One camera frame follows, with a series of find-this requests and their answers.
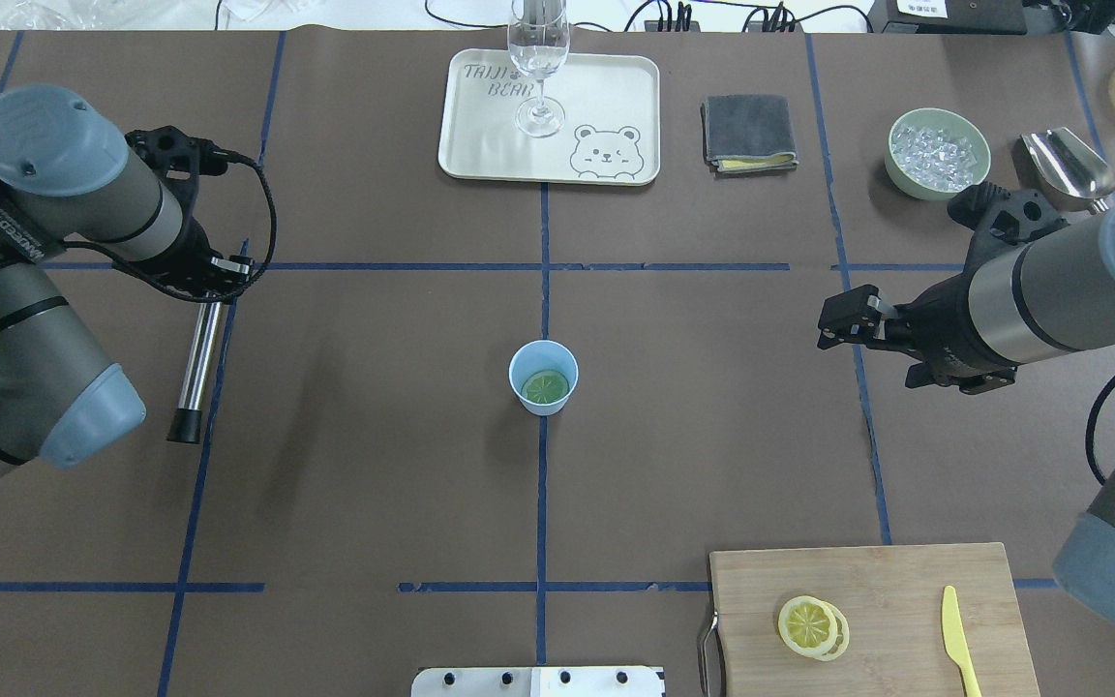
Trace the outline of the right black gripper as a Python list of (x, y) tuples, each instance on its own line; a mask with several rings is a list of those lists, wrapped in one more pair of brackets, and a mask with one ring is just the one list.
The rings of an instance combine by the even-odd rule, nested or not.
[(827, 351), (850, 343), (884, 349), (892, 320), (892, 339), (917, 358), (904, 379), (908, 388), (941, 385), (981, 394), (1011, 385), (1018, 365), (989, 348), (979, 335), (970, 313), (970, 283), (968, 275), (948, 278), (898, 308), (876, 285), (828, 297), (820, 310), (817, 348)]

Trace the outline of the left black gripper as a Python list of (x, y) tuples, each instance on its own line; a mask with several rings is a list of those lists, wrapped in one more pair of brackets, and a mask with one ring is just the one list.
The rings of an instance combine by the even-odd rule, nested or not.
[(191, 217), (178, 238), (156, 256), (156, 282), (190, 297), (192, 303), (221, 303), (243, 294), (253, 281), (253, 258), (222, 256), (209, 243), (203, 225)]

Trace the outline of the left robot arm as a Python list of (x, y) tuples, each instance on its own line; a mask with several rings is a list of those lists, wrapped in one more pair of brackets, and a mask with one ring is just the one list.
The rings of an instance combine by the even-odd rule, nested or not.
[(123, 133), (62, 85), (0, 94), (0, 480), (79, 464), (146, 416), (45, 261), (89, 250), (164, 296), (230, 303), (264, 265), (214, 250), (195, 204), (234, 164), (254, 162), (173, 127)]

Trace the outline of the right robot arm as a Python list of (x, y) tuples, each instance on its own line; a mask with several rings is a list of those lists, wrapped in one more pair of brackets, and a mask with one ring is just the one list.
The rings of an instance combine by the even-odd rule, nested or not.
[[(948, 203), (972, 230), (959, 274), (911, 303), (864, 284), (828, 297), (820, 349), (906, 354), (906, 387), (991, 391), (1019, 367), (1115, 346), (1115, 206), (1072, 224), (1039, 191), (978, 184)], [(1115, 623), (1115, 469), (1053, 565), (1056, 583)]]

